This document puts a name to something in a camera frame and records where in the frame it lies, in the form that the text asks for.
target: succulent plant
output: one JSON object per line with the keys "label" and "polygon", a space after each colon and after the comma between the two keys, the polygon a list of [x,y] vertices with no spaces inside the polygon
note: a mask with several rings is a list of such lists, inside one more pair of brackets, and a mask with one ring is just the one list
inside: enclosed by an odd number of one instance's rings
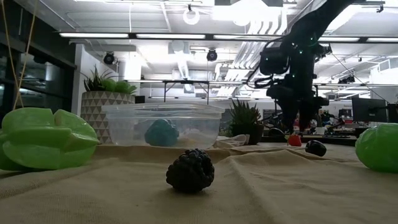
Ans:
{"label": "succulent plant", "polygon": [[242,102],[239,100],[236,100],[236,103],[232,100],[232,104],[233,108],[231,107],[230,110],[232,116],[231,124],[261,124],[261,114],[257,109],[257,104],[252,108],[249,106],[248,102]]}
{"label": "succulent plant", "polygon": [[125,81],[114,81],[108,75],[112,74],[109,70],[105,70],[101,75],[98,73],[97,66],[94,66],[94,71],[91,70],[92,77],[82,73],[86,77],[84,85],[86,91],[111,91],[116,93],[125,93],[132,95],[137,89],[136,86],[130,85]]}
{"label": "succulent plant", "polygon": [[94,65],[94,71],[90,70],[93,77],[89,77],[82,73],[86,77],[84,81],[86,91],[105,91],[105,86],[103,86],[103,80],[112,72],[105,70],[101,75],[98,73],[97,65]]}

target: green plastic toy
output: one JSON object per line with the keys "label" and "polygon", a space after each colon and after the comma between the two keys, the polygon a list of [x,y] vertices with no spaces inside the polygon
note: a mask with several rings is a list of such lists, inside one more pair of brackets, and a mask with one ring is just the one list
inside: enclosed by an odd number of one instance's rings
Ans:
{"label": "green plastic toy", "polygon": [[112,78],[106,78],[102,80],[102,85],[104,86],[106,91],[114,92],[116,88],[116,81],[113,80]]}
{"label": "green plastic toy", "polygon": [[158,119],[145,132],[145,142],[151,146],[170,147],[177,143],[179,131],[170,120]]}
{"label": "green plastic toy", "polygon": [[63,169],[83,165],[98,144],[94,129],[64,110],[21,108],[5,115],[0,169]]}
{"label": "green plastic toy", "polygon": [[355,143],[358,159],[379,172],[398,172],[398,124],[367,129]]}

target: clear plastic container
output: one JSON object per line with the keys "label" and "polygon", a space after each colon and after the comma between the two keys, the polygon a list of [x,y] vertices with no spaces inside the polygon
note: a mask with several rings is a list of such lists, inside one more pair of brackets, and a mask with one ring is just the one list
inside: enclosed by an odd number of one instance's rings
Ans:
{"label": "clear plastic container", "polygon": [[214,144],[225,112],[223,108],[196,103],[106,105],[102,110],[112,142],[118,146],[198,149]]}

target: fluorescent light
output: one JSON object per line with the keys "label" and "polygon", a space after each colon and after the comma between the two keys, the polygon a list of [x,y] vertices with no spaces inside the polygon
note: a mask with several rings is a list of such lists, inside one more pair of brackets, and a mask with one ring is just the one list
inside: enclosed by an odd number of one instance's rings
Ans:
{"label": "fluorescent light", "polygon": [[371,37],[367,42],[398,42],[398,37]]}
{"label": "fluorescent light", "polygon": [[204,39],[203,34],[137,34],[138,39]]}
{"label": "fluorescent light", "polygon": [[175,99],[186,99],[186,100],[202,100],[206,98],[200,98],[200,97],[175,97]]}
{"label": "fluorescent light", "polygon": [[[148,96],[148,99],[164,99],[164,96]],[[200,97],[179,97],[179,96],[166,96],[166,99],[169,100],[207,100],[207,98]],[[237,100],[238,98],[232,97],[209,97],[209,100]],[[274,101],[270,98],[239,98],[239,100],[266,100],[266,101]]]}
{"label": "fluorescent light", "polygon": [[157,0],[78,0],[78,1],[99,1],[104,3],[129,3],[129,4],[159,4],[160,2],[164,2],[165,4],[177,4],[177,5],[187,5],[187,4],[195,4],[200,3],[200,1],[182,1],[182,0],[166,0],[166,1],[157,1]]}
{"label": "fluorescent light", "polygon": [[279,36],[276,35],[223,35],[223,34],[217,34],[214,35],[214,39],[216,40],[257,40],[257,41],[262,41],[262,40],[273,40],[278,38]]}
{"label": "fluorescent light", "polygon": [[351,94],[351,95],[348,95],[348,96],[342,96],[342,97],[339,97],[338,99],[347,99],[347,98],[352,97],[352,96],[361,95],[361,94],[365,94],[365,93],[369,93],[369,92],[370,91],[362,91],[360,93],[354,93],[354,94]]}
{"label": "fluorescent light", "polygon": [[219,81],[210,81],[210,84],[232,84],[232,85],[242,85],[244,82],[219,82]]}
{"label": "fluorescent light", "polygon": [[319,86],[361,86],[361,84],[338,84],[338,83],[314,83]]}
{"label": "fluorescent light", "polygon": [[357,42],[359,37],[320,37],[320,42]]}
{"label": "fluorescent light", "polygon": [[75,1],[77,1],[77,2],[105,2],[105,0],[75,0]]}
{"label": "fluorescent light", "polygon": [[69,38],[129,38],[129,34],[112,33],[60,33],[60,35]]}
{"label": "fluorescent light", "polygon": [[261,0],[240,0],[230,6],[214,6],[212,10],[213,20],[233,21],[237,26],[245,26],[251,21],[262,22],[278,18],[282,8],[268,7]]}
{"label": "fluorescent light", "polygon": [[162,80],[126,80],[130,83],[162,83]]}

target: green egg toy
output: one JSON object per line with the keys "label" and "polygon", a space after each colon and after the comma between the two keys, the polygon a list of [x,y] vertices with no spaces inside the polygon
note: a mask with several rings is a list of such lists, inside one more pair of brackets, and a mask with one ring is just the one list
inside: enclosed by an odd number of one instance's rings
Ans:
{"label": "green egg toy", "polygon": [[378,172],[398,173],[398,124],[367,129],[355,143],[358,159]]}

